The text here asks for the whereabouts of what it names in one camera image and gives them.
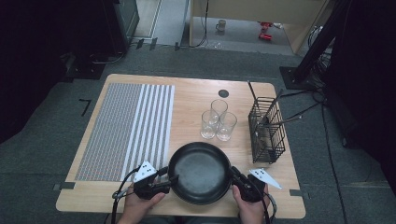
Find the red object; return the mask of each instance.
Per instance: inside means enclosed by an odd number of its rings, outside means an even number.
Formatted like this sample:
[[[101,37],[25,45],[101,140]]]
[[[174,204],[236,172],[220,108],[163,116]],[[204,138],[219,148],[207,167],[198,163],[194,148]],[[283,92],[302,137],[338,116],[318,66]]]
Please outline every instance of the red object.
[[[266,31],[266,30],[268,30],[269,27],[272,26],[272,23],[271,22],[262,21],[262,22],[260,22],[260,25],[262,26],[262,31]]]
[[[271,35],[266,35],[266,34],[264,34],[264,33],[261,33],[261,34],[259,35],[259,38],[260,38],[260,39],[264,39],[264,40],[271,40],[271,39],[272,39],[272,36],[271,36]]]

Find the black frying pan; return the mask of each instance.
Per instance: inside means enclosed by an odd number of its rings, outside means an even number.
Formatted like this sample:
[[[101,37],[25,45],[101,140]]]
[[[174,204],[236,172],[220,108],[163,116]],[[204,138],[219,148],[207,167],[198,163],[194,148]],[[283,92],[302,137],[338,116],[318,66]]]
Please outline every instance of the black frying pan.
[[[204,142],[189,143],[178,149],[168,165],[169,178],[179,175],[172,187],[182,200],[209,204],[230,188],[230,161],[218,147]]]

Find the wire utensil holder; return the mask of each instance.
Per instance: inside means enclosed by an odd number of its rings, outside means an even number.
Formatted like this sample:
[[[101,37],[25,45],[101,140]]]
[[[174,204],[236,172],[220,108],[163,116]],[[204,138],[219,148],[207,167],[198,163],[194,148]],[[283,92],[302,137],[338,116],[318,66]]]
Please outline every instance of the wire utensil holder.
[[[277,99],[258,97],[248,115],[253,162],[273,163],[285,151],[285,128]]]

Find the glass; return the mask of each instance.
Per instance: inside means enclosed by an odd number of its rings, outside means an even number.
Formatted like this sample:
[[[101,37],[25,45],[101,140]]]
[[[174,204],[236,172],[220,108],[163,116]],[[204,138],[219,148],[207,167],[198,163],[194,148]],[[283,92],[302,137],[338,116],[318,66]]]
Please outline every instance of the glass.
[[[228,141],[233,133],[237,118],[233,113],[225,112],[220,116],[218,131],[216,137],[221,141]]]
[[[213,110],[206,110],[202,114],[201,136],[203,138],[213,138],[218,129],[219,115]]]
[[[227,112],[228,105],[223,100],[214,100],[210,105],[210,110],[216,112],[212,113],[212,122],[218,122],[219,116],[222,116],[225,112]]]

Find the striped mat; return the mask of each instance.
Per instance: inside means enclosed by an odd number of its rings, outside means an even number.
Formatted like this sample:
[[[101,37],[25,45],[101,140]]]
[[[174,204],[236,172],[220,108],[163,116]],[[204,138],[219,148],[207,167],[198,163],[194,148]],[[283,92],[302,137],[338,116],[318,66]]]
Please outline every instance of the striped mat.
[[[110,83],[76,180],[121,181],[143,161],[167,165],[175,87]]]

